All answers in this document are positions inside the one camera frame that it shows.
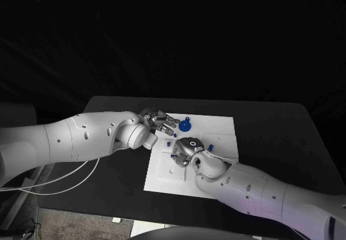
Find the dark curtain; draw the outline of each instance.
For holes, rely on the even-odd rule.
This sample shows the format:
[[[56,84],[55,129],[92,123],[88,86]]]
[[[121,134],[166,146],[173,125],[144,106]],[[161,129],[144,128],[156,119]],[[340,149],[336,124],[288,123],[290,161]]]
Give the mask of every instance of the dark curtain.
[[[0,101],[39,123],[99,95],[300,103],[343,172],[343,2],[170,4],[1,2]]]

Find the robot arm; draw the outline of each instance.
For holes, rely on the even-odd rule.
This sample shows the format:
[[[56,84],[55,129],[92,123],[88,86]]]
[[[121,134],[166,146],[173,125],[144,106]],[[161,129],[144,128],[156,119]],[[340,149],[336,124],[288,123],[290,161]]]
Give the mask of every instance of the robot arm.
[[[179,120],[156,108],[130,112],[81,113],[52,124],[0,128],[0,187],[20,173],[59,162],[85,162],[117,150],[150,150],[156,129],[170,136]]]
[[[173,151],[177,165],[186,167],[190,163],[197,188],[230,208],[281,222],[311,240],[344,239],[344,195],[326,195],[292,186],[239,162],[229,165],[209,154],[196,138],[179,139]]]

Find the small blue piece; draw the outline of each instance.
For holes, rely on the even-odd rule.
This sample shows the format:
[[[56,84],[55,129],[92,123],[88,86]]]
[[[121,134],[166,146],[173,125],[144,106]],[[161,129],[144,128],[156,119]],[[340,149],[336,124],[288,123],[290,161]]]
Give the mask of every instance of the small blue piece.
[[[187,132],[192,129],[190,118],[186,119],[179,123],[179,129],[181,132]]]

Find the table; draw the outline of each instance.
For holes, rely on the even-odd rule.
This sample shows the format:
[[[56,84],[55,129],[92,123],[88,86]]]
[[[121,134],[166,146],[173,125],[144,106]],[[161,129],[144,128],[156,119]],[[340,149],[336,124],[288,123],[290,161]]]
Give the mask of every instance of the table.
[[[233,117],[239,162],[288,184],[324,194],[344,194],[336,166],[308,112],[297,103],[248,102],[95,96],[86,112],[131,111],[157,107],[167,113]],[[39,197],[42,208],[104,215],[179,226],[206,227],[235,233],[298,239],[274,220],[245,215],[213,199],[144,191],[150,151],[125,149],[101,158],[88,180],[70,191]],[[96,161],[60,181],[45,186],[53,193],[72,187]],[[70,172],[76,163],[57,163],[49,180]]]

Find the white platform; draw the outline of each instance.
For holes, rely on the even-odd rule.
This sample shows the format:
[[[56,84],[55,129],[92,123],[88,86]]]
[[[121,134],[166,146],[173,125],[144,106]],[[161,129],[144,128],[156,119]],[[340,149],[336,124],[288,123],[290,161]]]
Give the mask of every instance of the white platform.
[[[225,158],[238,159],[238,145],[233,118],[225,116],[205,116],[167,113],[174,119],[184,120],[189,117],[190,130],[181,132],[179,127],[173,128],[176,138],[156,131],[158,137],[151,149],[150,162],[145,174],[144,191],[186,195],[213,199],[202,192],[194,184],[194,171],[189,165],[179,167],[170,158],[173,145],[177,139],[197,138],[205,147],[213,145],[212,153]]]

